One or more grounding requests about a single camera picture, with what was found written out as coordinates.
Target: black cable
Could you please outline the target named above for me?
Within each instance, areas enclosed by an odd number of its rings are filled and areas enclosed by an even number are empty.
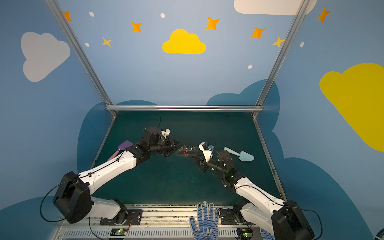
[[[381,240],[383,237],[384,237],[384,228],[381,229],[381,230],[376,234],[376,236],[374,237],[374,240],[376,240],[376,239]]]
[[[159,124],[158,124],[158,126],[157,126],[157,128],[159,128],[159,126],[160,126],[160,124],[161,124],[161,116],[160,116],[159,114],[156,113],[156,114],[152,115],[151,117],[149,117],[149,119],[148,119],[148,121],[147,121],[147,124],[145,125],[145,128],[144,128],[144,129],[147,129],[149,120],[150,120],[153,116],[156,116],[156,115],[158,115],[158,116],[160,117],[160,121],[159,121]]]
[[[235,189],[232,190],[232,191],[236,191],[236,189],[241,188],[241,187],[251,187],[251,188],[253,188],[253,189],[256,189],[256,190],[258,190],[259,192],[261,192],[261,194],[263,194],[266,198],[268,198],[268,199],[271,200],[273,203],[275,203],[272,199],[270,199],[267,195],[265,195],[265,193],[263,193],[260,189],[258,189],[257,187],[254,187],[254,186],[241,185],[241,186],[235,188]]]
[[[317,215],[317,218],[319,219],[319,223],[320,223],[320,229],[321,229],[321,232],[320,232],[320,236],[318,236],[317,238],[313,239],[313,240],[318,240],[322,235],[323,235],[323,224],[321,223],[321,219],[320,219],[320,216],[319,214],[317,214],[316,211],[314,210],[308,210],[308,209],[302,209],[300,207],[291,207],[291,206],[287,206],[287,205],[283,205],[283,204],[278,204],[277,202],[275,202],[277,205],[280,205],[280,206],[283,206],[283,207],[290,207],[290,208],[293,208],[293,209],[300,209],[302,211],[307,211],[307,212],[314,212],[316,215]]]
[[[105,167],[108,167],[108,166],[111,165],[112,163],[118,162],[118,161],[120,160],[122,154],[124,153],[124,151],[125,151],[125,150],[123,150],[123,151],[121,152],[120,156],[119,156],[118,158],[116,158],[115,161],[111,162],[111,163],[108,164],[108,165],[105,165],[104,167],[102,167],[102,168],[100,168],[100,169],[98,169],[98,170],[96,170],[96,171],[94,171],[94,172],[89,172],[87,175],[82,176],[82,177],[86,177],[86,176],[91,177],[92,174],[96,173],[97,171],[100,171],[101,169],[103,169],[103,168],[105,168]]]
[[[66,181],[66,182],[62,182],[62,183],[59,183],[59,184],[57,184],[56,186],[54,186],[44,197],[43,197],[43,200],[41,201],[41,203],[40,203],[40,216],[41,216],[41,218],[42,219],[44,219],[45,221],[47,221],[47,222],[60,222],[60,221],[64,221],[65,220],[65,218],[63,218],[63,219],[61,219],[61,220],[57,220],[57,221],[51,221],[51,220],[48,220],[48,219],[46,219],[44,216],[43,216],[43,213],[41,212],[41,208],[42,208],[42,206],[43,206],[43,202],[44,202],[44,200],[46,199],[46,197],[48,196],[48,194],[50,193],[50,192],[52,192],[52,190],[53,189],[55,189],[55,188],[57,188],[58,186],[60,186],[60,185],[62,185],[62,184],[64,184],[64,183],[67,183],[67,182],[70,182],[70,181],[72,181],[72,180],[69,180],[69,181]]]
[[[104,239],[99,238],[98,236],[96,236],[96,234],[92,231],[92,228],[91,228],[91,218],[90,218],[90,217],[88,218],[88,225],[89,225],[89,229],[91,230],[92,234],[93,234],[95,237],[97,237],[98,239],[104,240]]]
[[[256,189],[258,190],[259,192],[261,192],[266,198],[268,198],[269,200],[271,200],[274,204],[277,204],[277,205],[280,205],[280,206],[283,206],[283,207],[290,207],[290,208],[293,208],[293,209],[300,209],[302,211],[307,211],[307,212],[314,212],[316,215],[317,215],[317,218],[319,219],[319,223],[320,223],[320,229],[321,229],[321,232],[320,232],[320,236],[313,239],[313,240],[318,240],[322,235],[323,235],[323,224],[321,223],[321,219],[320,219],[320,216],[319,214],[317,214],[317,212],[313,211],[313,210],[307,210],[307,209],[302,209],[302,208],[299,208],[299,207],[291,207],[291,206],[287,206],[287,205],[283,205],[283,204],[278,204],[277,202],[273,201],[272,199],[270,199],[267,195],[265,195],[260,189],[254,187],[254,186],[249,186],[249,185],[241,185],[237,188],[235,188],[233,191],[235,191],[236,189],[240,188],[240,187],[251,187],[253,189]]]
[[[222,209],[230,209],[230,208],[228,208],[228,207],[222,207],[222,208],[219,208],[219,209],[218,209],[218,211],[217,211],[217,215],[220,217],[220,219],[224,219],[224,220],[227,221],[227,222],[233,222],[233,223],[236,223],[236,224],[244,224],[245,226],[249,227],[249,229],[250,229],[251,232],[252,232],[252,236],[251,236],[250,238],[253,237],[253,234],[254,234],[254,233],[253,233],[253,229],[252,229],[246,222],[241,223],[241,222],[234,222],[234,221],[230,221],[230,220],[228,220],[228,219],[225,219],[224,216],[221,216],[221,215],[220,215],[220,211],[221,211]]]

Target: ventilation grille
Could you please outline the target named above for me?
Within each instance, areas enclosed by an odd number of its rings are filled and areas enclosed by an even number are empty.
[[[109,229],[98,230],[96,227],[93,229],[93,232],[101,238],[108,238],[110,234]],[[219,237],[237,237],[236,228],[219,228],[218,230]],[[140,228],[131,228],[128,232],[128,235],[125,238],[192,238],[191,228],[150,228],[150,229],[140,229]],[[94,238],[92,232],[86,228],[68,228],[63,236],[64,239],[86,239]]]
[[[92,229],[94,234],[98,237],[108,237],[111,231],[109,229],[98,230]],[[64,239],[71,238],[94,238],[94,235],[89,230],[89,228],[76,228],[76,229],[67,229],[63,235]]]

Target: dark green mat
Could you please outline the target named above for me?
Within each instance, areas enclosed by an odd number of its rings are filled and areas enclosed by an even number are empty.
[[[210,142],[217,144],[217,151],[228,147],[254,155],[251,162],[241,162],[233,156],[235,167],[254,184],[280,197],[250,113],[119,112],[96,166],[109,159],[123,141],[137,143],[146,122],[155,113],[161,115],[160,128],[170,129],[174,139],[186,146],[198,148],[201,142]],[[158,116],[154,116],[148,126],[157,124]],[[242,199],[224,188],[209,170],[200,173],[190,157],[176,154],[152,155],[143,164],[107,182],[93,196],[116,198],[125,204],[170,205],[195,205],[203,201],[233,205]]]

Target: glove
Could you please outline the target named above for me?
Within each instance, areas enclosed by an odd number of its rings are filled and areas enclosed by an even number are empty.
[[[260,228],[260,233],[262,235],[263,240],[275,240],[274,236],[272,236],[269,232],[265,231],[262,228]]]
[[[217,240],[218,238],[218,218],[217,210],[214,204],[207,202],[203,205],[197,205],[197,217],[199,220],[199,228],[196,227],[195,218],[191,217],[189,223],[192,228],[193,237],[195,240]]]

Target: light blue toy shovel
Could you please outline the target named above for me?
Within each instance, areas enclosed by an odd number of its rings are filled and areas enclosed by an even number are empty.
[[[224,147],[224,151],[228,151],[229,153],[232,153],[233,155],[239,156],[240,161],[248,162],[248,161],[252,161],[253,159],[255,159],[255,157],[249,153],[246,153],[246,152],[237,153],[237,152],[235,152],[232,149],[229,149],[227,147]]]

